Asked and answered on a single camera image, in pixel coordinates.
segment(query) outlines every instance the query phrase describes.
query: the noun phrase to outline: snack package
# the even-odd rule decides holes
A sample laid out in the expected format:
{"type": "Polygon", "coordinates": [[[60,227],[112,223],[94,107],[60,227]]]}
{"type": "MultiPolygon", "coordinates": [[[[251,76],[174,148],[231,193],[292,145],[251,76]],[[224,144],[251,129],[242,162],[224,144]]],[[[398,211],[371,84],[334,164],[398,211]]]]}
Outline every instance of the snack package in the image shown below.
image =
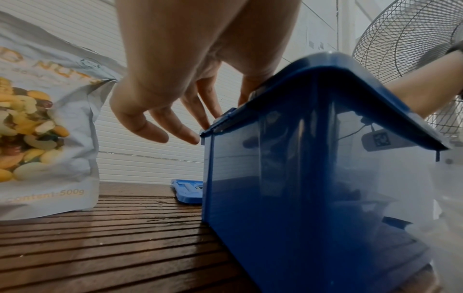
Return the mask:
{"type": "Polygon", "coordinates": [[[94,123],[124,71],[0,12],[0,220],[96,204],[94,123]]]}

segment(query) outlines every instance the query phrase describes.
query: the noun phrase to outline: slatted wooden surface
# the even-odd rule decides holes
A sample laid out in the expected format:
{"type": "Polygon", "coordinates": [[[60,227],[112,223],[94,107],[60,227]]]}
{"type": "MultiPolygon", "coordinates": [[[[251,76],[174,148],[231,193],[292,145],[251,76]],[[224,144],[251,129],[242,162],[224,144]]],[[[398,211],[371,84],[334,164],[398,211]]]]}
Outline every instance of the slatted wooden surface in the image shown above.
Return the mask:
{"type": "Polygon", "coordinates": [[[104,183],[91,211],[0,223],[0,292],[258,292],[200,220],[169,186],[104,183]]]}

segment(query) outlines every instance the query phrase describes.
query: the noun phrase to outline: translucent blue bin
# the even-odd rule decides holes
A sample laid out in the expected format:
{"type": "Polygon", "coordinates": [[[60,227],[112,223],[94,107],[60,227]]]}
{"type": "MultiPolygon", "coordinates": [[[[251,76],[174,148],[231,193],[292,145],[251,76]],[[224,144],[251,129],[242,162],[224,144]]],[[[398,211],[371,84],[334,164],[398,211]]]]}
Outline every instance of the translucent blue bin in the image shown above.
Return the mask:
{"type": "Polygon", "coordinates": [[[429,262],[381,223],[377,158],[449,145],[349,56],[290,64],[201,136],[203,221],[263,292],[386,293],[429,262]]]}

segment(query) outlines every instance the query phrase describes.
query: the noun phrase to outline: blue lid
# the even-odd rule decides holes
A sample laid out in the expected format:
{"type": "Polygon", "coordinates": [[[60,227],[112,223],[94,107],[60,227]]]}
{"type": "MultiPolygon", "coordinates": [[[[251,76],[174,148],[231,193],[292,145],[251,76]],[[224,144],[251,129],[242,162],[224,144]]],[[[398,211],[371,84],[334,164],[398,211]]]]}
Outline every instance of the blue lid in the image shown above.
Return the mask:
{"type": "Polygon", "coordinates": [[[203,182],[195,180],[172,179],[172,187],[176,191],[176,197],[186,204],[203,203],[203,182]]]}
{"type": "MultiPolygon", "coordinates": [[[[250,97],[249,102],[245,105],[227,111],[222,117],[218,118],[211,127],[201,133],[201,137],[207,137],[214,132],[222,131],[228,127],[243,121],[250,114],[259,111],[263,105],[278,102],[278,99],[267,99],[267,95],[276,89],[289,86],[289,83],[299,77],[307,77],[308,82],[320,82],[310,77],[320,72],[337,73],[337,78],[345,77],[350,80],[354,79],[356,84],[351,86],[360,86],[368,90],[370,96],[359,97],[358,100],[350,100],[356,104],[359,114],[369,114],[371,117],[378,118],[378,124],[388,128],[395,133],[403,136],[410,141],[431,150],[447,150],[450,143],[447,138],[430,127],[419,115],[410,111],[410,108],[399,98],[385,88],[371,73],[362,67],[352,57],[339,52],[323,52],[301,58],[275,76],[266,81],[250,97]],[[372,111],[367,105],[362,105],[361,99],[368,98],[370,101],[379,103],[383,109],[388,109],[396,113],[395,119],[390,119],[382,111],[372,111]]],[[[337,82],[336,79],[329,81],[332,84],[337,82]]]]}

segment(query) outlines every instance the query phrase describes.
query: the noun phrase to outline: electric fan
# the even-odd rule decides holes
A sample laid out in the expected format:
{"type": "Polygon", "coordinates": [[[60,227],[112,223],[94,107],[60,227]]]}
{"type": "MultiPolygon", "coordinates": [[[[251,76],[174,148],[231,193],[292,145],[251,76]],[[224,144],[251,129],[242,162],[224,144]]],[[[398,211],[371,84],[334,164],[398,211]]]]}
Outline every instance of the electric fan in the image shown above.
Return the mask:
{"type": "MultiPolygon", "coordinates": [[[[462,39],[463,0],[396,0],[371,23],[353,57],[386,83],[443,56],[462,39]]],[[[463,146],[459,97],[426,120],[454,146],[463,146]]],[[[455,161],[448,158],[453,151],[445,153],[447,162],[455,161]]],[[[459,157],[463,165],[463,155],[459,157]]]]}

